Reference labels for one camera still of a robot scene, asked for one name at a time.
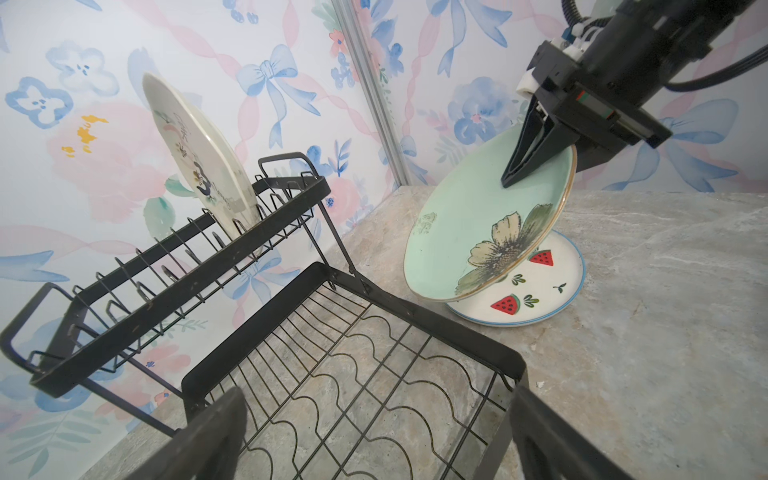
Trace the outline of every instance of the dish rack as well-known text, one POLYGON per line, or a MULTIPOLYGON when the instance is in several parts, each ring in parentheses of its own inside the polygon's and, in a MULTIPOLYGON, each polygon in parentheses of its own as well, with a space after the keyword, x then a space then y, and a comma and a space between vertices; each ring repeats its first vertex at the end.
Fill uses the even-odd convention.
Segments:
MULTIPOLYGON (((255 227, 238 224, 242 234, 229 240, 204 210, 133 259, 116 259, 118 268, 96 273, 87 288, 70 294, 46 283, 0 333, 3 353, 43 392, 59 397, 80 385, 171 437, 182 430, 133 406, 94 374, 115 373, 126 363, 139 369, 182 398, 189 425, 218 412, 214 403, 239 387, 247 407, 244 434, 236 422, 227 424, 243 436, 238 469, 248 478, 493 478, 513 436, 509 406, 527 398, 513 395, 528 384, 523 358, 357 271, 323 206, 328 183, 305 155, 266 157, 259 166, 255 227), (266 174, 265 164, 292 159, 309 170, 298 177, 266 174), (328 264, 310 232, 307 222, 318 212, 349 273, 328 264), (180 389, 136 359, 298 230, 321 261, 203 358, 180 389), (67 302, 61 324, 44 352, 25 358, 12 340, 53 292, 67 302)), ((225 402, 234 405, 233 398, 225 402)))

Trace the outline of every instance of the floral plate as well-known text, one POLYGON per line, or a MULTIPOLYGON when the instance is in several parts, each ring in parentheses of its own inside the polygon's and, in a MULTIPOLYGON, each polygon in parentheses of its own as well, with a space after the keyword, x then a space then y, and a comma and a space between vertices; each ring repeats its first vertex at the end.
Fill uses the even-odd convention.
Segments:
POLYGON ((465 157, 422 208, 406 246, 408 287, 427 300, 452 302, 509 273, 547 236, 576 173, 567 148, 510 188, 502 171, 521 125, 465 157))
POLYGON ((446 305, 467 320, 483 325, 530 325, 568 306, 581 291, 586 273, 578 248, 553 230, 528 261, 483 291, 446 305))
POLYGON ((179 170, 224 232, 230 238, 240 235, 235 220, 245 230, 256 225, 256 194, 221 133, 162 78, 147 73, 142 83, 154 123, 179 170))

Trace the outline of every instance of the white plate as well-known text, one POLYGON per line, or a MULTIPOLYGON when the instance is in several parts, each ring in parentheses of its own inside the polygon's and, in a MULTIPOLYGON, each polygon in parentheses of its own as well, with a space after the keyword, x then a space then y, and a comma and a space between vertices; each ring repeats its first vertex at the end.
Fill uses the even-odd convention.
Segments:
POLYGON ((483 325, 530 325, 568 306, 581 291, 586 273, 578 248, 565 235, 552 230, 538 249, 503 280, 446 305, 467 320, 483 325))
POLYGON ((184 178, 230 238, 259 221, 257 197, 232 148, 202 112, 162 78, 144 74, 154 122, 184 178))

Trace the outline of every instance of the yellow flower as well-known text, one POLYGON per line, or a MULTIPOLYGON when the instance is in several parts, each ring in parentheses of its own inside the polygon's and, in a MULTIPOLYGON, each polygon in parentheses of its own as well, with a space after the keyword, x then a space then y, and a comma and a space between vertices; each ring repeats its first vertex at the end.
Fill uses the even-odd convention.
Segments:
POLYGON ((514 212, 491 227, 492 241, 483 240, 469 252, 467 260, 477 268, 458 279, 456 295, 480 288, 507 270, 531 247, 552 217, 552 204, 536 205, 520 225, 520 214, 514 212))

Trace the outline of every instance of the watermelon print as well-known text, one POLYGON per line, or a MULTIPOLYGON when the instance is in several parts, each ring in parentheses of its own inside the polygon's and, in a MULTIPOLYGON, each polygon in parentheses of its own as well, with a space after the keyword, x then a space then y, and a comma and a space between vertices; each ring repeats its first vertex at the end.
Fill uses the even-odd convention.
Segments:
POLYGON ((491 305, 491 308, 496 309, 499 312, 507 313, 508 315, 515 315, 520 309, 520 300, 515 294, 507 295, 491 305))
POLYGON ((552 260, 552 252, 550 250, 541 250, 534 252, 533 255, 528 258, 533 263, 540 263, 541 265, 554 266, 552 260))

